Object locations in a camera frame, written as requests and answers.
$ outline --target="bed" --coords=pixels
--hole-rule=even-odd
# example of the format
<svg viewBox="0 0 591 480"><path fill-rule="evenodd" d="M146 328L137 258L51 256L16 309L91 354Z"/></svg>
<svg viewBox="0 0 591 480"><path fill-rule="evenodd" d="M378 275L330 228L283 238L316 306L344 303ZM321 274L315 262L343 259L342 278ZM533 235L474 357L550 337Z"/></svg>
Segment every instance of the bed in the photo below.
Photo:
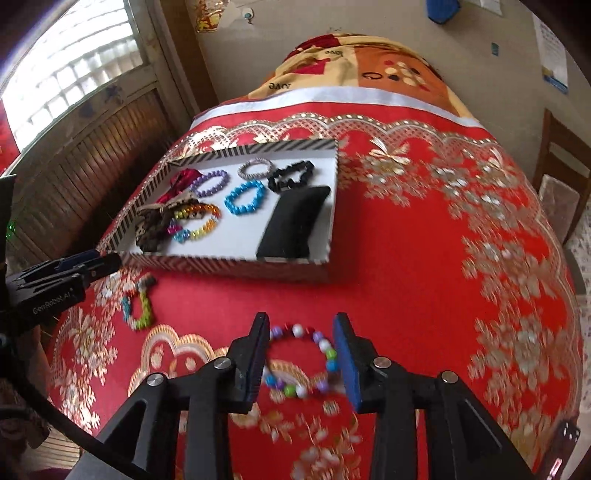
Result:
<svg viewBox="0 0 591 480"><path fill-rule="evenodd" d="M535 469L559 422L578 414L582 346L561 246L524 173L417 53L325 35L259 89L199 115L147 179L182 157L302 138L339 143L331 283L123 268L60 321L48 352L55 405L97 433L147 375L186 375L222 356L256 312L324 333L346 312L409 371L457 372ZM147 271L157 322L134 332L121 298ZM322 369L311 352L278 345L271 369L313 385ZM338 389L299 400L263 386L229 424L235 478L368 477L373 418ZM417 424L422 441L420 415ZM179 432L182 441L186 418ZM424 442L419 452L426 478ZM179 449L179 478L182 464Z"/></svg>

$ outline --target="metal screw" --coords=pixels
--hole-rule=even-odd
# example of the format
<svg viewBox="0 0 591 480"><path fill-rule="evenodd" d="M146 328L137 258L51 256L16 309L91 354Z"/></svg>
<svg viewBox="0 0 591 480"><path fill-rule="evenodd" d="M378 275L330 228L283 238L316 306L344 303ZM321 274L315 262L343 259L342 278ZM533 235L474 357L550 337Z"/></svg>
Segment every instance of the metal screw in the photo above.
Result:
<svg viewBox="0 0 591 480"><path fill-rule="evenodd" d="M150 387L157 387L164 381L163 374L152 374L148 377L148 385Z"/></svg>
<svg viewBox="0 0 591 480"><path fill-rule="evenodd" d="M388 368L392 365L392 361L385 356L377 356L374 358L374 365L378 368Z"/></svg>
<svg viewBox="0 0 591 480"><path fill-rule="evenodd" d="M441 374L441 379L445 383L456 383L458 380L460 380L460 377L457 376L457 373L452 372L451 370L445 370Z"/></svg>
<svg viewBox="0 0 591 480"><path fill-rule="evenodd" d="M230 360L227 356L221 356L220 358L215 359L213 366L218 370L225 370L226 368L230 368L232 366L232 360Z"/></svg>

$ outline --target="black bracelet display pillow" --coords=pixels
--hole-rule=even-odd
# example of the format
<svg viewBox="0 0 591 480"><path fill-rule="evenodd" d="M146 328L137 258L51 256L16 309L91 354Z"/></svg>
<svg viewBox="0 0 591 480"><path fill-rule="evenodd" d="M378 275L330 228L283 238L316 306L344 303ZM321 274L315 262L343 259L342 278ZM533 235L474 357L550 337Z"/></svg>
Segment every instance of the black bracelet display pillow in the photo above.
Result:
<svg viewBox="0 0 591 480"><path fill-rule="evenodd" d="M287 190L281 194L267 224L257 258L308 258L308 238L330 187Z"/></svg>

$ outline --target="white wall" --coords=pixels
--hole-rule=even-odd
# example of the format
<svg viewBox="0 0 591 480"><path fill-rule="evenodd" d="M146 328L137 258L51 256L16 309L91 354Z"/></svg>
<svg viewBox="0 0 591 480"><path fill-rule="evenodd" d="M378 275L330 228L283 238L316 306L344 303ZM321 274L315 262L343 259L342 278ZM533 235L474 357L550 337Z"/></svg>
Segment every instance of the white wall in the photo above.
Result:
<svg viewBox="0 0 591 480"><path fill-rule="evenodd" d="M544 108L591 145L591 87L570 57L568 95L544 82L531 13L518 0L501 2L503 17L464 3L438 26L424 0L260 0L251 5L252 26L239 20L199 38L220 101L254 90L298 44L331 30L402 42L433 64L531 177Z"/></svg>

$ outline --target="white fabric border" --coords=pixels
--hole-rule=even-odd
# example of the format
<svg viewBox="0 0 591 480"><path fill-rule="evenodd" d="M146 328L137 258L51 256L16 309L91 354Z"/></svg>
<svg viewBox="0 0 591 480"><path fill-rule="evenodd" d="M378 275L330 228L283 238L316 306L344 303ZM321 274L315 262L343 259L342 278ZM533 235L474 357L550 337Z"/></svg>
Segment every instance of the white fabric border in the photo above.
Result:
<svg viewBox="0 0 591 480"><path fill-rule="evenodd" d="M221 105L203 112L195 117L191 129L206 120L233 113L262 112L301 103L357 103L360 105L403 106L433 113L463 127L484 128L480 122L472 118L461 118L430 103L417 100L400 93L386 92L365 87L310 87L292 90L273 95L262 100L251 100L230 105Z"/></svg>

